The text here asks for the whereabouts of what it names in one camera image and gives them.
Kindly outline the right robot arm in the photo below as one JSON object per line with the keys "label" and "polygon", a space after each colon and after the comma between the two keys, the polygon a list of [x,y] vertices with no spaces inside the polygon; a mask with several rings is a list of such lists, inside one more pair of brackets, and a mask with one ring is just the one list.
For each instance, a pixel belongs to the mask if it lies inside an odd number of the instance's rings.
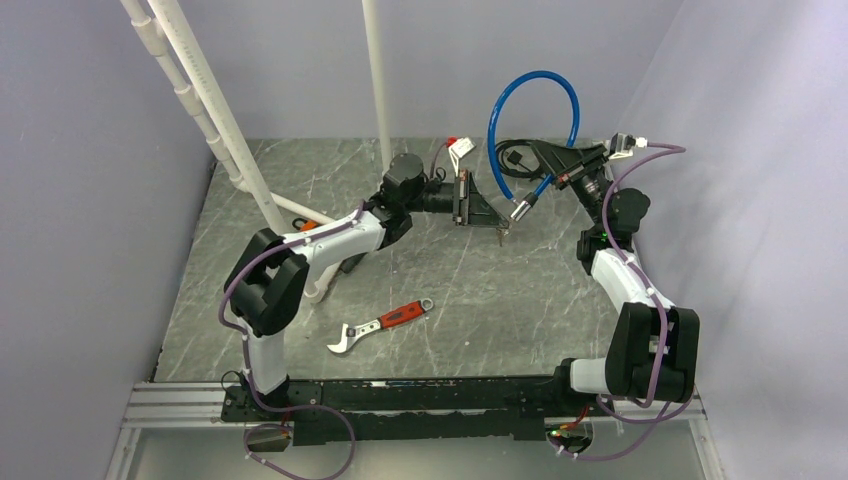
{"label": "right robot arm", "polygon": [[542,144],[540,163],[558,189],[573,190],[593,226],[581,232],[576,257],[606,292],[618,320],[602,358],[567,358],[555,370],[551,401],[574,415],[590,397],[683,403],[695,390],[700,319],[676,306],[648,278],[633,248],[651,201],[620,188],[606,172],[613,153],[604,146]]}

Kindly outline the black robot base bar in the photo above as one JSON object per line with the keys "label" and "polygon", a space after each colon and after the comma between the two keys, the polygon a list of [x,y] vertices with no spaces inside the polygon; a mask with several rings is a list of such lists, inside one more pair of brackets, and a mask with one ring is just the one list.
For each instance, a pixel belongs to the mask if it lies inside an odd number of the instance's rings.
{"label": "black robot base bar", "polygon": [[555,375],[292,380],[260,407],[245,382],[225,389],[225,423],[287,424],[297,446],[329,442],[509,437],[542,441],[558,423],[599,413]]}

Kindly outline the blue cable lock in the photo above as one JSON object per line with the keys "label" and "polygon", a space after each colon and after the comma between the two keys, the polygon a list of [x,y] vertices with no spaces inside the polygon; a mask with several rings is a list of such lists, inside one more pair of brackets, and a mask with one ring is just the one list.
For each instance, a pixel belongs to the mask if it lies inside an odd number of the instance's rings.
{"label": "blue cable lock", "polygon": [[[530,96],[522,90],[535,89],[540,83],[556,89],[557,93],[543,94],[535,98],[532,105],[526,103]],[[546,176],[528,198],[516,198],[499,167],[496,144],[499,139],[505,138],[498,133],[501,124],[507,126],[508,137],[564,139],[566,145],[572,147],[578,138],[581,124],[581,105],[577,90],[561,74],[549,70],[534,70],[510,82],[492,107],[485,136],[486,153],[500,193],[511,207],[510,217],[513,221],[518,221],[533,208],[553,180],[551,176]]]}

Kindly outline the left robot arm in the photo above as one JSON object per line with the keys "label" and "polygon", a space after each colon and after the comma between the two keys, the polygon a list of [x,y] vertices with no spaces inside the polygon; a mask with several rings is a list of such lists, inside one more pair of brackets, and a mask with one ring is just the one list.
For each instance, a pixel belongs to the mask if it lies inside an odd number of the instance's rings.
{"label": "left robot arm", "polygon": [[391,160],[377,192],[352,213],[299,233],[262,229],[250,239],[225,281],[218,315],[241,337],[247,404],[258,417],[275,419],[288,404],[284,331],[307,288],[330,266],[399,241],[417,212],[448,214],[458,226],[500,231],[509,226],[480,193],[471,171],[462,169],[446,182],[429,176],[420,157],[404,153]]}

